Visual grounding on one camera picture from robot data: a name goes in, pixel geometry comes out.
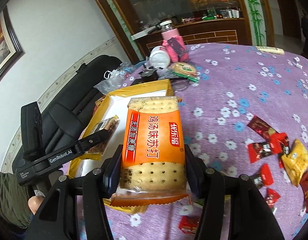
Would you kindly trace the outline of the person left hand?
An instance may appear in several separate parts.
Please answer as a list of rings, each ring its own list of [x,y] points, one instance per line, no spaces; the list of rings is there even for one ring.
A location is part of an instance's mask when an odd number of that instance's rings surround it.
[[[35,215],[40,205],[43,203],[44,197],[42,196],[33,196],[28,200],[28,206],[31,212]]]

